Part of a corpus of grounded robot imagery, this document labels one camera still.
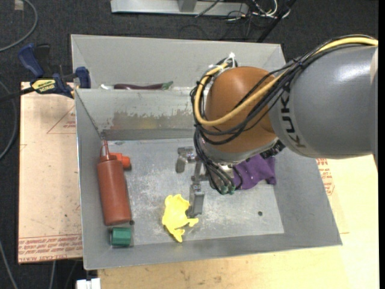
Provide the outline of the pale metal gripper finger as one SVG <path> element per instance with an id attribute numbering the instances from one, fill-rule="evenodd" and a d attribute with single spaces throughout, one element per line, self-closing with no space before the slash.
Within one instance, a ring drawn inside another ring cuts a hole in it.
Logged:
<path id="1" fill-rule="evenodd" d="M 188 217 L 196 217 L 203 212 L 205 193 L 200 185 L 191 185 L 189 189 Z"/>
<path id="2" fill-rule="evenodd" d="M 185 170 L 185 166 L 189 163 L 195 162 L 194 149 L 191 146 L 181 147 L 177 149 L 178 158 L 176 161 L 176 172 L 182 173 Z"/>

